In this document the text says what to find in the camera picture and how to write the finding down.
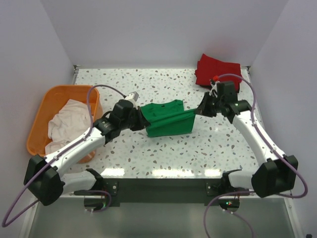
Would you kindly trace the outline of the green t shirt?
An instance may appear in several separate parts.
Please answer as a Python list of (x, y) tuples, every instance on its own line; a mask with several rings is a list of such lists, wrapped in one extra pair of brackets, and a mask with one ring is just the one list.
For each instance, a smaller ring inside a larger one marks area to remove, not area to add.
[(194, 126), (194, 109), (185, 110), (183, 101), (150, 103), (141, 107), (145, 119), (150, 123), (146, 128), (150, 138), (191, 133)]

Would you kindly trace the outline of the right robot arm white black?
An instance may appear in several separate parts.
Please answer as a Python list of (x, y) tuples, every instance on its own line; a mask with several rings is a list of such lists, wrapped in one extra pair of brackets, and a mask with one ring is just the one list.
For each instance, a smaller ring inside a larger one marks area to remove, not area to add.
[(298, 160), (273, 143), (258, 124), (249, 102), (238, 99), (233, 82), (217, 83), (215, 90), (204, 94), (194, 113), (210, 118), (222, 114), (243, 135), (258, 163), (254, 172), (243, 169), (224, 172), (219, 192), (231, 195), (238, 190), (253, 190), (264, 198), (294, 188)]

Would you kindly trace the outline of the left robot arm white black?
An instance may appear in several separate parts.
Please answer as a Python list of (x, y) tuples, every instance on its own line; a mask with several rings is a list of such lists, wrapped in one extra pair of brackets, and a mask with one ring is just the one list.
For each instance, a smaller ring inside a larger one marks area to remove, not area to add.
[(138, 131), (148, 126), (150, 122), (133, 100), (119, 100), (110, 113), (96, 120), (91, 128), (62, 149), (44, 157), (32, 156), (24, 185), (45, 206), (71, 191), (98, 194), (103, 188), (101, 176), (89, 170), (65, 177), (68, 169), (91, 151), (117, 138), (123, 130)]

